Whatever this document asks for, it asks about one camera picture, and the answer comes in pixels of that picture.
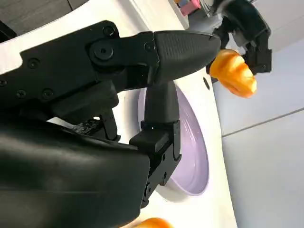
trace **bolt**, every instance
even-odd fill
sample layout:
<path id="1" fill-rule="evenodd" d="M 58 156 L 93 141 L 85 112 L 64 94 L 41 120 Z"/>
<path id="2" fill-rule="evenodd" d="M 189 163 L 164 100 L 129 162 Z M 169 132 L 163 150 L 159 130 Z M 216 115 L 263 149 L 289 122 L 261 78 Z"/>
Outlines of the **bolt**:
<path id="1" fill-rule="evenodd" d="M 0 87 L 6 86 L 8 82 L 6 80 L 0 80 Z"/>
<path id="2" fill-rule="evenodd" d="M 53 95 L 54 95 L 54 92 L 51 89 L 45 89 L 42 91 L 42 97 L 45 100 L 50 99 Z"/>
<path id="3" fill-rule="evenodd" d="M 27 93 L 24 90 L 18 90 L 16 93 L 16 96 L 18 98 L 24 98 L 27 95 Z"/>
<path id="4" fill-rule="evenodd" d="M 111 37 L 114 34 L 115 30 L 111 26 L 106 26 L 103 29 L 103 33 L 106 37 Z"/>
<path id="5" fill-rule="evenodd" d="M 110 44 L 102 44 L 95 47 L 94 54 L 98 59 L 107 61 L 112 58 L 114 51 Z"/>
<path id="6" fill-rule="evenodd" d="M 144 49 L 148 52 L 155 50 L 155 45 L 153 42 L 147 42 L 144 44 Z"/>
<path id="7" fill-rule="evenodd" d="M 31 58 L 31 59 L 28 61 L 28 67 L 29 67 L 30 69 L 36 69 L 36 68 L 38 68 L 39 63 L 40 63 L 40 61 L 39 61 L 38 59 L 36 59 L 36 58 Z"/>

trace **black mechanical part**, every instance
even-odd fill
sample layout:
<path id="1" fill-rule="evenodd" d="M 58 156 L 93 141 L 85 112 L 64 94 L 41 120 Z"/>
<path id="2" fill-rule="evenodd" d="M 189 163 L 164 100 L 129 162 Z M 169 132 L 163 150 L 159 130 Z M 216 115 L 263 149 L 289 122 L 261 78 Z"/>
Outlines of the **black mechanical part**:
<path id="1" fill-rule="evenodd" d="M 0 117 L 4 227 L 109 228 L 139 215 L 147 154 L 52 123 Z"/>
<path id="2" fill-rule="evenodd" d="M 9 26 L 0 21 L 0 43 L 8 41 L 17 36 L 17 34 Z"/>
<path id="3" fill-rule="evenodd" d="M 7 82 L 0 87 L 6 98 L 0 110 L 36 100 L 53 116 L 80 124 L 115 107 L 123 90 L 203 68 L 219 46 L 217 37 L 188 31 L 119 38 L 115 24 L 103 21 L 22 52 L 22 66 L 0 76 Z"/>
<path id="4" fill-rule="evenodd" d="M 51 110 L 54 116 L 78 124 L 117 105 L 115 86 L 107 80 L 51 104 Z"/>
<path id="5" fill-rule="evenodd" d="M 147 89 L 144 119 L 151 123 L 170 123 L 180 119 L 179 103 L 173 82 Z"/>
<path id="6" fill-rule="evenodd" d="M 158 185 L 164 186 L 181 160 L 181 135 L 179 121 L 179 103 L 173 82 L 147 89 L 145 120 L 142 121 L 142 131 L 134 136 L 129 144 L 137 146 L 150 159 L 149 178 L 147 180 L 142 208 L 149 203 L 149 197 Z M 166 104 L 171 101 L 171 111 Z M 151 113 L 162 113 L 163 122 L 153 122 Z"/>
<path id="7" fill-rule="evenodd" d="M 79 134 L 90 135 L 100 140 L 120 140 L 120 136 L 117 135 L 117 126 L 112 110 L 105 111 L 96 116 L 95 119 L 75 126 L 73 130 Z"/>
<path id="8" fill-rule="evenodd" d="M 0 116 L 0 223 L 106 228 L 134 220 L 181 160 L 172 80 L 203 68 L 219 48 L 218 37 L 184 31 L 119 38 L 103 21 L 22 52 L 22 66 L 0 75 L 8 114 Z M 130 145 L 117 143 L 117 93 L 151 86 L 142 131 Z M 78 125 L 44 122 L 54 116 Z"/>
<path id="9" fill-rule="evenodd" d="M 155 33 L 160 67 L 155 81 L 165 83 L 205 67 L 218 54 L 220 39 L 188 31 Z"/>
<path id="10" fill-rule="evenodd" d="M 246 0 L 233 0 L 225 5 L 222 14 L 222 25 L 214 30 L 221 39 L 221 49 L 226 48 L 228 34 L 232 33 L 237 45 L 246 50 L 243 58 L 252 73 L 271 72 L 272 51 L 268 49 L 271 30 L 258 10 Z M 206 67 L 208 74 L 211 64 Z"/>

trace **white countertop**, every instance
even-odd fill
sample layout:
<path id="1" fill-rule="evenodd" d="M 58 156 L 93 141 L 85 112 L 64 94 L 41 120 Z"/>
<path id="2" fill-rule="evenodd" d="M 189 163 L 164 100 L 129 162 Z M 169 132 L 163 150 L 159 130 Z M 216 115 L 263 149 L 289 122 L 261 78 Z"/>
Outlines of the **white countertop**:
<path id="1" fill-rule="evenodd" d="M 0 74 L 21 65 L 19 52 L 102 20 L 113 21 L 121 37 L 144 30 L 183 29 L 171 5 L 165 0 L 90 0 L 57 21 L 0 44 Z M 208 186 L 201 196 L 188 197 L 182 202 L 167 201 L 154 192 L 149 205 L 142 210 L 135 223 L 160 217 L 168 220 L 175 228 L 237 227 L 224 165 L 215 98 L 212 87 L 210 91 L 206 89 L 203 77 L 211 86 L 211 79 L 205 70 L 179 79 L 176 83 L 188 98 L 204 135 L 209 158 Z M 128 143 L 138 131 L 138 122 L 134 119 L 137 114 L 137 95 L 138 91 L 119 94 L 120 103 L 114 109 L 114 115 L 118 133 L 122 135 L 121 142 Z"/>

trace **gray floor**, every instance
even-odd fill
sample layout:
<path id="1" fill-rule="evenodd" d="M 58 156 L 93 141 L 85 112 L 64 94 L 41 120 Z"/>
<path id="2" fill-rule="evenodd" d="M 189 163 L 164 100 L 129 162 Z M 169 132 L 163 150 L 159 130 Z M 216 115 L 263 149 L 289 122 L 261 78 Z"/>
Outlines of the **gray floor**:
<path id="1" fill-rule="evenodd" d="M 0 0 L 0 20 L 22 35 L 46 25 L 88 0 Z"/>

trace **orange toy food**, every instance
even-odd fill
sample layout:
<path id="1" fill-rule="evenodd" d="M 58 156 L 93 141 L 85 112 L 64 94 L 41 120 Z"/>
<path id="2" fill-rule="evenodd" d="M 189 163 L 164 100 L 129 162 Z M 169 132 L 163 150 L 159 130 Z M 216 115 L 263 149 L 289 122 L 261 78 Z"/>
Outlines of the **orange toy food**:
<path id="1" fill-rule="evenodd" d="M 136 226 L 136 228 L 173 228 L 173 226 L 161 218 L 150 218 Z"/>
<path id="2" fill-rule="evenodd" d="M 257 90 L 257 81 L 251 70 L 234 50 L 224 49 L 218 53 L 211 65 L 210 76 L 241 97 L 251 97 Z"/>

